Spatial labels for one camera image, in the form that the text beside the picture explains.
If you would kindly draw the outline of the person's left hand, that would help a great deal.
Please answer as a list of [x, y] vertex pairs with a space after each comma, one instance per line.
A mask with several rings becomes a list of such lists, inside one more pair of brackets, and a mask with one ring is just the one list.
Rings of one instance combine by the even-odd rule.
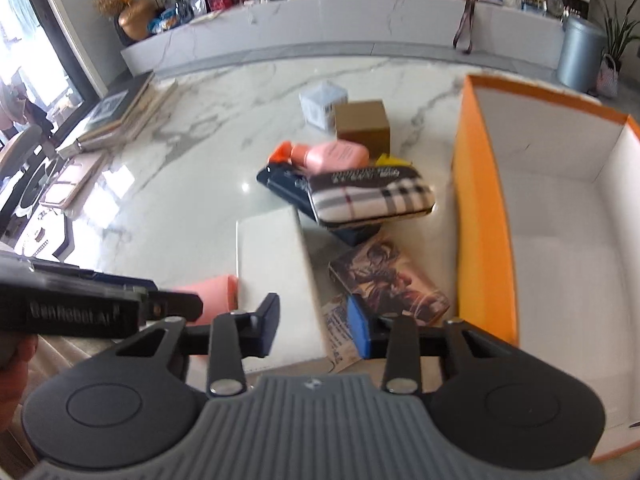
[[25, 336], [16, 344], [12, 358], [1, 370], [0, 380], [0, 432], [12, 422], [17, 405], [27, 385], [28, 363], [38, 348], [36, 335]]

